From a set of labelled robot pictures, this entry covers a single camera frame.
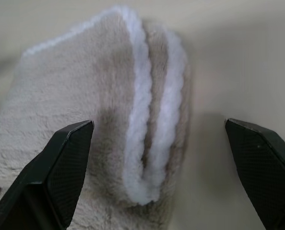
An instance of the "beige fabric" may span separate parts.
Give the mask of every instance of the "beige fabric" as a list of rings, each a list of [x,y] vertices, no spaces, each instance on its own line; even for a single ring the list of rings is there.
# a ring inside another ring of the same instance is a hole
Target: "beige fabric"
[[[164,91],[168,47],[160,24],[145,23],[144,29],[153,82],[143,157],[147,159]],[[14,87],[0,115],[0,154],[4,151],[5,156],[0,159],[0,180],[6,185],[43,149],[54,131],[84,119],[95,122],[71,230],[167,229],[189,119],[190,68],[186,65],[183,76],[180,120],[160,199],[140,206],[129,200],[122,182],[125,136],[134,94],[134,61],[128,29],[115,13],[69,40],[24,57],[17,68]]]

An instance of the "table surface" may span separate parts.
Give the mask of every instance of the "table surface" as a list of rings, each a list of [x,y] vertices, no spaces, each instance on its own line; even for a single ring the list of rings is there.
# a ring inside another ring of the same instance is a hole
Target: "table surface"
[[[121,0],[164,22],[193,66],[189,147],[170,230],[263,230],[224,131],[232,117],[285,140],[285,0]],[[115,4],[0,0],[0,105],[20,54]]]

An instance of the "towel fold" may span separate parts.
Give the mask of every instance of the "towel fold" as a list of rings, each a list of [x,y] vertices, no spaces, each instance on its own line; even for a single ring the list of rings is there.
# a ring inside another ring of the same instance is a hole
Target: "towel fold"
[[[56,130],[91,119],[88,167],[69,229],[166,229],[189,81],[180,39],[127,7],[27,50],[0,113],[0,187]]]

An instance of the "plush fabric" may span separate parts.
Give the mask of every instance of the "plush fabric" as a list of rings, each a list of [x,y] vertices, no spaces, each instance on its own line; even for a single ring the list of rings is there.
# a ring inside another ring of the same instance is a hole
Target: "plush fabric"
[[[27,50],[0,113],[0,187],[11,185],[56,130],[92,119],[70,229],[166,229],[187,136],[189,81],[180,39],[127,7]]]

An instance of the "beige towel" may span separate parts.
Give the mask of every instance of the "beige towel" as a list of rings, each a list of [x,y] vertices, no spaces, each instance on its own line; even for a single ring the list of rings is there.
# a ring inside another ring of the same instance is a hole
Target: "beige towel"
[[[0,114],[0,187],[54,131],[92,119],[70,229],[166,229],[188,125],[190,70],[179,38],[114,7],[27,50]]]

